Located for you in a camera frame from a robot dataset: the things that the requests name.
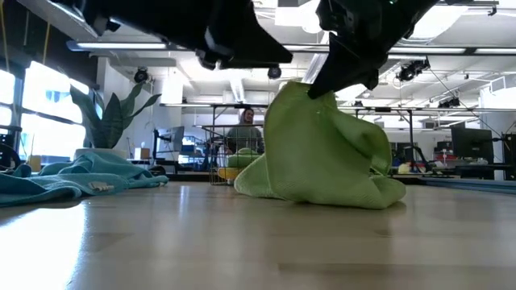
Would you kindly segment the long ceiling light bar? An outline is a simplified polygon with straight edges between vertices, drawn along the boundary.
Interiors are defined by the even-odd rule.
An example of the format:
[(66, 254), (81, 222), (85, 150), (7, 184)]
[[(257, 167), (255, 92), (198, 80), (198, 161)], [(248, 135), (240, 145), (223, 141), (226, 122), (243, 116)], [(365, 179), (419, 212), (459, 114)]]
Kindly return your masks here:
[[(187, 48), (165, 43), (120, 43), (120, 42), (77, 42), (67, 43), (71, 51), (92, 50), (128, 50), (128, 51), (187, 51)], [(293, 53), (327, 53), (328, 44), (285, 44), (284, 47)], [(395, 46), (390, 49), (391, 55), (433, 55), (433, 56), (516, 56), (516, 48), (506, 47), (440, 47), (440, 46)]]

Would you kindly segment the copper wire basket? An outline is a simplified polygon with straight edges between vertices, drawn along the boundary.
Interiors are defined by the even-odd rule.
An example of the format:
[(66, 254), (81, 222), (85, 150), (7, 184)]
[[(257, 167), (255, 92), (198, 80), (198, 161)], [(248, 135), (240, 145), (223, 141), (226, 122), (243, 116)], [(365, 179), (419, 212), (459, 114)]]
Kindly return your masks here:
[(264, 154), (262, 125), (204, 125), (205, 159), (202, 169), (212, 185), (233, 185), (236, 177)]

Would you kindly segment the green microfiber towel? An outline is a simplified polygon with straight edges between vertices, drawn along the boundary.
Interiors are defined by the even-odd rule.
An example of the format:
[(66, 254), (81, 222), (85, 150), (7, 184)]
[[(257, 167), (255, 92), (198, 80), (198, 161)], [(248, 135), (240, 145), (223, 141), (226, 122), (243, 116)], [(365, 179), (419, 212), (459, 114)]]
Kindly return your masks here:
[(290, 81), (264, 118), (264, 154), (235, 179), (250, 197), (386, 209), (406, 195), (389, 177), (391, 146), (377, 125), (340, 111), (335, 95)]

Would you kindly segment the black equipment box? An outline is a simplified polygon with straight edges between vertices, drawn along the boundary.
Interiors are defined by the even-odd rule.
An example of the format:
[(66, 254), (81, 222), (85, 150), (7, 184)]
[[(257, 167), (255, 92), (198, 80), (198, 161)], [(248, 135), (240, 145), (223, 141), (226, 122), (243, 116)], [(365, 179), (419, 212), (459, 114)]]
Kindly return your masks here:
[(505, 170), (505, 180), (516, 181), (516, 134), (507, 133), (503, 137), (504, 163), (508, 166)]

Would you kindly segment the monitor on black arm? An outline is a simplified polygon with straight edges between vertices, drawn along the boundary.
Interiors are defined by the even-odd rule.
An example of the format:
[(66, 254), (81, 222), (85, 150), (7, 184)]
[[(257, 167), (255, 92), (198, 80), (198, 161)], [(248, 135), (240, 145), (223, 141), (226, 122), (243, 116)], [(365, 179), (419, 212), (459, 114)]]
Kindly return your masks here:
[(159, 153), (179, 152), (182, 149), (185, 128), (175, 126), (157, 131), (157, 151)]

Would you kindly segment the potted snake plant white pot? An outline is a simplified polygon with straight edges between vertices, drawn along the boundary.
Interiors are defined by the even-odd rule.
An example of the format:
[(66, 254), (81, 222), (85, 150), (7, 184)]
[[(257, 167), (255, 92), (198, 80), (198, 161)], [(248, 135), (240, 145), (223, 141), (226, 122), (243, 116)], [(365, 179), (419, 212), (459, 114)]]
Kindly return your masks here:
[(80, 91), (75, 85), (70, 85), (69, 92), (72, 102), (81, 111), (81, 124), (85, 128), (85, 136), (93, 148), (112, 151), (135, 117), (160, 99), (160, 93), (154, 94), (136, 110), (136, 99), (142, 93), (143, 87), (143, 83), (134, 85), (124, 99), (119, 98), (116, 93), (112, 93), (109, 101), (105, 104), (97, 91), (94, 91), (91, 97)]

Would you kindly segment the bright window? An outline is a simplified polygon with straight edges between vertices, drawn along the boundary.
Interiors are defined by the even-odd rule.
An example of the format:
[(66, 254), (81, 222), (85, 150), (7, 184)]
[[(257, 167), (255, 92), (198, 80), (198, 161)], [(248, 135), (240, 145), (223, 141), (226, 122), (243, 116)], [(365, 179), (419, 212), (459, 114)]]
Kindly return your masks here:
[(24, 158), (39, 155), (49, 161), (70, 160), (83, 146), (85, 128), (73, 103), (71, 86), (85, 94), (87, 85), (38, 62), (31, 62), (23, 79), (0, 69), (0, 125), (19, 126)]

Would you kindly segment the person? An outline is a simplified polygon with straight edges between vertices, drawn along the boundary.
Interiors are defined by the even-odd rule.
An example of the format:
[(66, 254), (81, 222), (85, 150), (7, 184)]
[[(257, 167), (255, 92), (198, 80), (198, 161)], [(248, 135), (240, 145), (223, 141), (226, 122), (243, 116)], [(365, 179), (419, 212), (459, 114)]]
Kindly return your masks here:
[(248, 148), (258, 154), (264, 153), (264, 139), (260, 130), (254, 126), (254, 110), (246, 108), (240, 115), (238, 126), (233, 126), (226, 134), (228, 155)]

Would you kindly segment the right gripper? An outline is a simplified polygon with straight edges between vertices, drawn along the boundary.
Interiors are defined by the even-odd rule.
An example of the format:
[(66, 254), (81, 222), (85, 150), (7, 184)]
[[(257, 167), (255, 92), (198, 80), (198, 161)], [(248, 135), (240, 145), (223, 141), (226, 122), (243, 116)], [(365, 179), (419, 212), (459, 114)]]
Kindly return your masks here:
[(329, 53), (308, 96), (316, 99), (352, 85), (374, 89), (389, 50), (411, 34), (439, 0), (320, 0), (320, 27)]

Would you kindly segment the yellow microfiber towel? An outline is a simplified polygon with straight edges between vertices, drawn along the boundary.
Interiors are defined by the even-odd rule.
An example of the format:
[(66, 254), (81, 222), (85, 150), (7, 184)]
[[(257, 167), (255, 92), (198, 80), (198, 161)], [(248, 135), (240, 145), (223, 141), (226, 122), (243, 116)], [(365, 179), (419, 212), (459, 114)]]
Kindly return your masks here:
[(242, 168), (218, 168), (217, 175), (224, 180), (234, 180), (242, 171)]

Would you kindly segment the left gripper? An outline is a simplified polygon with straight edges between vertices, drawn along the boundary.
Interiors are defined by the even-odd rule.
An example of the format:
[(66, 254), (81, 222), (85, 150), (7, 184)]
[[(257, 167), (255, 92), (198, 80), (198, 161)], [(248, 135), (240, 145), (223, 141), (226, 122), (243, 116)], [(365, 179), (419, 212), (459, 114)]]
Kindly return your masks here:
[(107, 17), (194, 52), (203, 66), (270, 68), (293, 55), (258, 22), (252, 0), (101, 0)]

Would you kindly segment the dark computer monitor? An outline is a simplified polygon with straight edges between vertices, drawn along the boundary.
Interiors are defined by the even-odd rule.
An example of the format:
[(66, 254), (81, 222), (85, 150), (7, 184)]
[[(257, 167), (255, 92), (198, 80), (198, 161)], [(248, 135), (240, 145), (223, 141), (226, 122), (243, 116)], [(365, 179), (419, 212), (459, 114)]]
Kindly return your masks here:
[(482, 158), (489, 164), (494, 161), (491, 130), (452, 127), (452, 150), (460, 158)]

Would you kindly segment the dark office desk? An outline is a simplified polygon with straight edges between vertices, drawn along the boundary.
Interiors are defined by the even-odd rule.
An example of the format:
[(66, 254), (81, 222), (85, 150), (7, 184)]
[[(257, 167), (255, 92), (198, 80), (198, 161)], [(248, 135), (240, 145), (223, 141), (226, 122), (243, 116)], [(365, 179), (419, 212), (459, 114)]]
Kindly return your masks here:
[(496, 172), (501, 172), (502, 178), (505, 178), (505, 174), (514, 177), (516, 166), (513, 164), (468, 163), (466, 160), (459, 159), (452, 159), (446, 163), (435, 160), (427, 163), (415, 162), (414, 164), (407, 162), (397, 167), (391, 167), (389, 174), (391, 176), (494, 180)]

